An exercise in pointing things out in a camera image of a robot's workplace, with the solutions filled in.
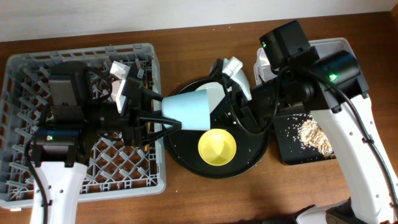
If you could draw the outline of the yellow bowl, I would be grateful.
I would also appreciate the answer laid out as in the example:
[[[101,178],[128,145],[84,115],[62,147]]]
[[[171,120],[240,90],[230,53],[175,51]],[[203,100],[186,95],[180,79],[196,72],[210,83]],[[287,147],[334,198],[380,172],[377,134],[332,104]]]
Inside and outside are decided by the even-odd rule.
[[[199,139],[198,153],[202,160],[211,166],[223,166],[236,155],[234,137],[225,129],[211,129]]]

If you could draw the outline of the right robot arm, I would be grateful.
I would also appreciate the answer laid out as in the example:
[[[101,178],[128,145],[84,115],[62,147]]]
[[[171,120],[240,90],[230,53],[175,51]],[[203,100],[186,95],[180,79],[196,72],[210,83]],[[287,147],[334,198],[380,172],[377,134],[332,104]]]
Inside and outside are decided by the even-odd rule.
[[[260,42],[275,78],[227,105],[240,130],[262,135],[277,110],[300,103],[328,138],[350,196],[308,206],[284,223],[396,223],[397,176],[374,124],[369,87],[356,57],[340,50],[320,57],[298,21],[264,34]]]

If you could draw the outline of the pink cup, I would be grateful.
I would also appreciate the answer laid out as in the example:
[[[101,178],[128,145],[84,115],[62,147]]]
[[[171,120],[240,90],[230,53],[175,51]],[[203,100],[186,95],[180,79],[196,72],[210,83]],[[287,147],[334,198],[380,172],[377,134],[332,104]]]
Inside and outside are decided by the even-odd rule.
[[[111,99],[113,101],[116,101],[116,98],[120,95],[119,91],[120,91],[123,83],[124,83],[123,80],[115,80],[115,81],[112,82],[112,88],[113,89],[112,89],[112,92],[111,92]]]

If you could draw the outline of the grey plate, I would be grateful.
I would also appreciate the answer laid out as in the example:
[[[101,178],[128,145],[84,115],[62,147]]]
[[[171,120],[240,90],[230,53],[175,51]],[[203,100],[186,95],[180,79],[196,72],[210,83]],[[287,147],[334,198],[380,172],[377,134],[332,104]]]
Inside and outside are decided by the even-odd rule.
[[[242,70],[239,70],[238,73],[234,76],[237,84],[242,89],[244,99],[251,101],[251,91],[250,84]],[[209,104],[209,112],[211,113],[224,99],[224,91],[221,84],[217,82],[210,82],[199,86],[196,91],[206,90],[208,93],[208,104]]]

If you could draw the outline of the food scraps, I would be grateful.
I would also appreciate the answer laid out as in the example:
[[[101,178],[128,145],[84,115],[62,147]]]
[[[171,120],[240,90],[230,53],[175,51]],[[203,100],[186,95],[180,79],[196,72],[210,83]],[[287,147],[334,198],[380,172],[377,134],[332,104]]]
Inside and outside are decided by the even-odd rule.
[[[335,156],[332,146],[322,128],[314,120],[311,113],[293,114],[287,121],[293,122],[285,128],[288,140],[298,143],[300,152],[305,149],[317,151],[324,158]]]

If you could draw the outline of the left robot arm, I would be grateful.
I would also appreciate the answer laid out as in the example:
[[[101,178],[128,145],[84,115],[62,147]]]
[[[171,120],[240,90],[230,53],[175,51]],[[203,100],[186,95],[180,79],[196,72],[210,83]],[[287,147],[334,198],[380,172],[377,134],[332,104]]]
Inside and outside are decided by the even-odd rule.
[[[31,223],[74,223],[91,149],[99,138],[121,133],[125,146],[145,146],[181,130],[181,122],[153,111],[152,101],[163,96],[144,87],[142,75],[131,68],[124,77],[124,103],[110,102],[110,94],[95,98],[94,73],[111,86],[107,74],[82,61],[68,61],[50,69],[52,102],[40,114],[38,129],[25,146],[34,178]]]

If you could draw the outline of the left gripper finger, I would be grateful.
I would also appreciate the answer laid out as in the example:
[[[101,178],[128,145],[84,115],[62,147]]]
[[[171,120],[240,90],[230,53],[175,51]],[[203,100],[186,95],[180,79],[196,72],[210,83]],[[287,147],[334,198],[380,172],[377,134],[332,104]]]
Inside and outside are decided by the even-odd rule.
[[[137,115],[138,136],[136,138],[136,146],[145,146],[163,138],[169,134],[181,130],[182,123],[175,119],[163,117],[160,113],[139,113]],[[143,128],[147,123],[169,125],[169,128],[162,129],[154,133],[147,133]]]
[[[164,99],[164,97],[162,95],[160,95],[152,90],[149,90],[147,88],[143,88],[141,90],[141,98],[142,98],[143,105],[149,104],[152,100],[161,102]]]

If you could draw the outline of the blue cup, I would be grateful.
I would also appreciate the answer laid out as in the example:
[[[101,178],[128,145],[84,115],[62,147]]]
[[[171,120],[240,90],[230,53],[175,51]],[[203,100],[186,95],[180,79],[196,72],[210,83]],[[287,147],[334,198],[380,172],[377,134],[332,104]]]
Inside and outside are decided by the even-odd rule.
[[[210,130],[210,106],[206,90],[166,97],[161,102],[162,116],[177,120],[182,130]]]

